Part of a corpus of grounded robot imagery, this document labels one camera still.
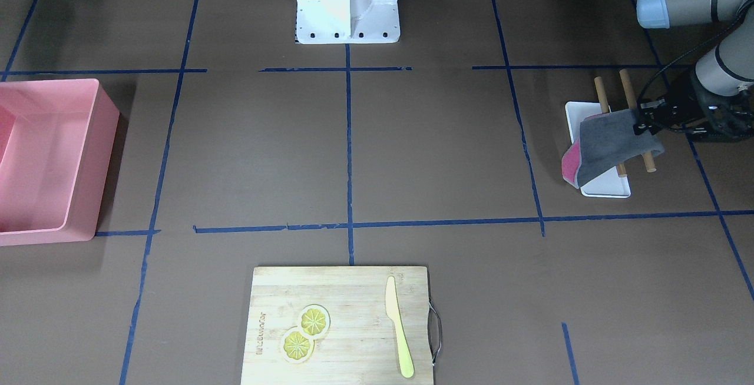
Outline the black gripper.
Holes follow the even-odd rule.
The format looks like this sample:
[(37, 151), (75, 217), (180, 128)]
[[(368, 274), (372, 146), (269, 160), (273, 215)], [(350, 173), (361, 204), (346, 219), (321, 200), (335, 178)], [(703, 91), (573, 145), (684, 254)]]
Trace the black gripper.
[[(696, 71), (689, 69), (671, 84), (663, 99), (640, 99), (635, 136), (652, 136), (667, 127), (683, 127), (692, 141), (710, 143), (740, 142), (752, 138), (752, 96), (750, 90), (718, 95), (707, 90)], [(660, 116), (660, 122), (652, 117)]]

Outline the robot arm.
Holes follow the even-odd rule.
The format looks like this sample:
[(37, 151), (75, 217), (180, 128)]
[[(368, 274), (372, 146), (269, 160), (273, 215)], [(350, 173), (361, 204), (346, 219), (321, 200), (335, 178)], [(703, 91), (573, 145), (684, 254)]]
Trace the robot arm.
[(725, 25), (698, 44), (706, 49), (658, 99), (639, 97), (636, 135), (662, 130), (699, 142), (752, 137), (752, 0), (636, 0), (639, 25), (649, 29)]

